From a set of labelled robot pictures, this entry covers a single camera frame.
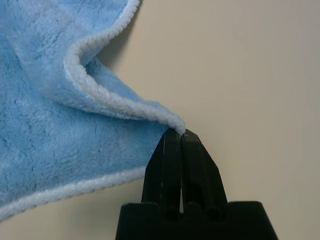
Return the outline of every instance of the cream background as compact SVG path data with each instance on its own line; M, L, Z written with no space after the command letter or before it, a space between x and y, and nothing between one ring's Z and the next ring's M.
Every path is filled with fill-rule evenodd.
M144 0L100 54L180 114L229 201L261 201L281 240L320 239L320 1ZM2 240L112 240L142 180L0 222Z

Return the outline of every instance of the blue towel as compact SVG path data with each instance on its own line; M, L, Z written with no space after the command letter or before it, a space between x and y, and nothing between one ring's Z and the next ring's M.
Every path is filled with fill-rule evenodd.
M0 0L0 220L143 177L182 119L95 57L138 0Z

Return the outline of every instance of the towel fold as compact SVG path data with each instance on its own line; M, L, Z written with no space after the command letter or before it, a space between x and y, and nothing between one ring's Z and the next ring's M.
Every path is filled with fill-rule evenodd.
M138 0L0 0L0 220L140 178L182 119L95 57Z

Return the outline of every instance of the microfiber towel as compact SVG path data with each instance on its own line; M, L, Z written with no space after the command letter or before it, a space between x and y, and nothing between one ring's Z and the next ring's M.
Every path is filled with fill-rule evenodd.
M164 131L185 131L95 57L138 4L0 0L0 220L143 177Z

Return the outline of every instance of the black plastic part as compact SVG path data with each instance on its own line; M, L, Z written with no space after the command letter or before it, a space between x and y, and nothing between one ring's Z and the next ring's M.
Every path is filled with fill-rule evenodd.
M220 219L228 201L219 169L200 139L186 130L181 138L183 205L198 203L215 219Z
M180 218L180 136L169 129L161 137L145 169L142 203L152 202L160 207L167 220Z
M172 129L146 168L141 203L122 206L116 234L116 240L277 239L260 202L227 202L218 167L198 136Z

